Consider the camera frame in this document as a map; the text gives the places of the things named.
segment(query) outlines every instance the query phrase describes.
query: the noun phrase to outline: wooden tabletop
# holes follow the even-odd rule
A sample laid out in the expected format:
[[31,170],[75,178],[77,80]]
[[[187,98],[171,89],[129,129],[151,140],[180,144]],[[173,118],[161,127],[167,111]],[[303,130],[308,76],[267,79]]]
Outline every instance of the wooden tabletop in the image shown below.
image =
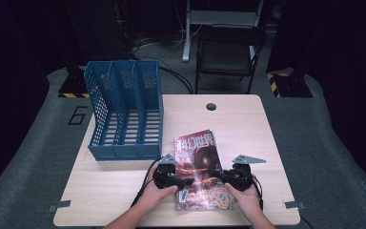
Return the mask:
[[[213,103],[214,111],[206,106]],[[252,173],[263,188],[264,213],[275,225],[300,221],[288,179],[275,145],[272,131],[257,95],[249,94],[164,94],[162,155],[173,155],[173,138],[212,129],[223,169],[232,168],[239,156],[262,158],[266,163],[251,164]],[[151,161],[97,162],[88,145],[94,118],[86,132],[63,197],[70,207],[58,208],[56,226],[104,226],[132,204]],[[169,196],[145,216],[139,226],[238,226],[250,223],[237,204],[231,210],[176,211],[175,196]]]

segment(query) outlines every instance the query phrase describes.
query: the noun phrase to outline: magazine cover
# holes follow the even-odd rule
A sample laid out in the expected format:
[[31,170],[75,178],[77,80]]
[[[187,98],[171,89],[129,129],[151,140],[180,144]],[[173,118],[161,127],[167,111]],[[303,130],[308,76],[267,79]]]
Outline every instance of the magazine cover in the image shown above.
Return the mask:
[[209,171],[222,170],[215,138],[205,130],[174,139],[176,177],[194,178],[194,183],[177,192],[177,210],[230,209],[224,184]]

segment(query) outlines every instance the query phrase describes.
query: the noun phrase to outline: person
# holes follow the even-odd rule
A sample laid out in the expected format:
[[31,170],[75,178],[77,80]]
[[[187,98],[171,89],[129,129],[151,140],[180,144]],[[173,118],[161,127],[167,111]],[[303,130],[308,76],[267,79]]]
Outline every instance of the person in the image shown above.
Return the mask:
[[[272,223],[264,216],[260,209],[257,191],[252,185],[249,189],[240,192],[236,190],[231,184],[225,183],[228,192],[234,197],[240,211],[245,218],[251,223],[254,229],[275,228]],[[110,222],[104,229],[133,229],[139,221],[147,215],[159,202],[168,195],[177,191],[177,186],[171,186],[164,189],[159,189],[153,183],[153,180],[145,187],[142,197],[135,203],[133,207],[124,212],[117,219]]]

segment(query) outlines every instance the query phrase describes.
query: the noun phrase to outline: gray carpet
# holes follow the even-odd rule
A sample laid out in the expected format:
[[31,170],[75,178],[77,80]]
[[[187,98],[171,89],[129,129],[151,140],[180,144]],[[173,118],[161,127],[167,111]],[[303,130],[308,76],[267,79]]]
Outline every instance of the gray carpet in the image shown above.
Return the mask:
[[[314,98],[273,96],[265,74],[273,40],[270,35],[251,94],[262,99],[295,199],[307,205],[299,212],[314,228],[366,228],[366,175],[332,130],[318,83],[305,78]],[[159,58],[193,84],[195,44],[189,63],[181,62],[182,51],[183,44],[150,45],[141,47],[136,56]],[[87,98],[57,97],[66,76],[65,70],[48,75],[51,89],[46,102],[0,177],[0,228],[56,228],[54,213],[47,209],[62,196],[92,115]],[[161,72],[161,77],[163,94],[188,93],[171,74]],[[81,125],[69,125],[77,108],[85,117]],[[302,220],[297,226],[278,228],[310,227]]]

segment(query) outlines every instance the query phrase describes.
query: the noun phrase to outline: magazine rack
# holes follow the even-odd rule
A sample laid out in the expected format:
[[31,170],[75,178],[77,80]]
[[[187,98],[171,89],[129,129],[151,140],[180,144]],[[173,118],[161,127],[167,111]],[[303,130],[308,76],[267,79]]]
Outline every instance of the magazine rack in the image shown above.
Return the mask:
[[163,104],[156,61],[91,61],[85,70],[96,160],[160,157]]

